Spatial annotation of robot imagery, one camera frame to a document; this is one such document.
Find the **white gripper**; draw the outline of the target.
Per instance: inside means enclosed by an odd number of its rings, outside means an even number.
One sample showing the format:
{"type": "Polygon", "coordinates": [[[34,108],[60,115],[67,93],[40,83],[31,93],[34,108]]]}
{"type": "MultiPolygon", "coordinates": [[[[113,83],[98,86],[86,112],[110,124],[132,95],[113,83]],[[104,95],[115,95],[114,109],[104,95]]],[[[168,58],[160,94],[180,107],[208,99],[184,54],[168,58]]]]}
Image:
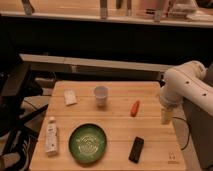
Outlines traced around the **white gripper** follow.
{"type": "Polygon", "coordinates": [[[183,97],[168,86],[163,86],[159,91],[159,101],[163,108],[161,110],[161,123],[169,124],[173,117],[173,110],[170,108],[176,108],[183,102],[183,97]]]}

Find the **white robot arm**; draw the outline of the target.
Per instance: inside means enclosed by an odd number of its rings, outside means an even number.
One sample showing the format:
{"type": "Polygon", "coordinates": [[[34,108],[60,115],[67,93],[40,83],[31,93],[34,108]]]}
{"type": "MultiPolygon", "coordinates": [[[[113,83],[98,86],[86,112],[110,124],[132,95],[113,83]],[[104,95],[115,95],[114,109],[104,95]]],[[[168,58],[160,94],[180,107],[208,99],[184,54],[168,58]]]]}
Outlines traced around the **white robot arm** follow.
{"type": "Polygon", "coordinates": [[[203,82],[206,72],[201,62],[189,61],[164,73],[165,85],[159,91],[162,124],[171,122],[173,110],[182,104],[184,98],[213,116],[213,87],[203,82]]]}

